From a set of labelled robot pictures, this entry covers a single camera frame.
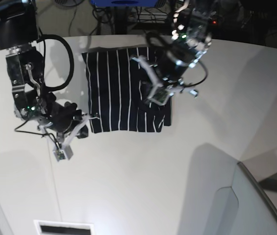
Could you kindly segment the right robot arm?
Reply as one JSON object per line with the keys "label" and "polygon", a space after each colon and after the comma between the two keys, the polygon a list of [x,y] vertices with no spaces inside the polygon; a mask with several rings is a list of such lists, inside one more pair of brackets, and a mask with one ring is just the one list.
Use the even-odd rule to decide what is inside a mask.
{"label": "right robot arm", "polygon": [[[75,63],[71,47],[62,37],[43,34],[37,23],[37,8],[33,0],[0,0],[0,50],[7,50],[7,73],[12,85],[16,116],[23,120],[38,122],[44,131],[56,134],[48,136],[56,147],[69,145],[74,137],[88,137],[86,115],[76,103],[64,105],[56,101],[55,91],[66,88],[74,74]],[[33,42],[59,41],[67,51],[69,74],[59,86],[49,87],[45,82],[45,53],[40,53]]]}

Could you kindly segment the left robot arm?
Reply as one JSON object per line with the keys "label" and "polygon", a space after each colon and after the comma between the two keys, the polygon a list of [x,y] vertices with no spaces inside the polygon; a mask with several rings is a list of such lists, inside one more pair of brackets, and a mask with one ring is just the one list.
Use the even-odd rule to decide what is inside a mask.
{"label": "left robot arm", "polygon": [[[195,87],[208,78],[208,69],[201,61],[211,46],[212,36],[207,31],[214,2],[196,0],[191,8],[188,0],[171,13],[171,41],[167,42],[159,33],[148,32],[145,36],[149,47],[162,52],[162,57],[151,63],[146,57],[133,56],[132,60],[145,70],[149,85],[146,99],[164,105],[175,93],[188,91],[193,96]],[[200,65],[204,71],[202,80],[185,83],[182,76],[188,70]]]}

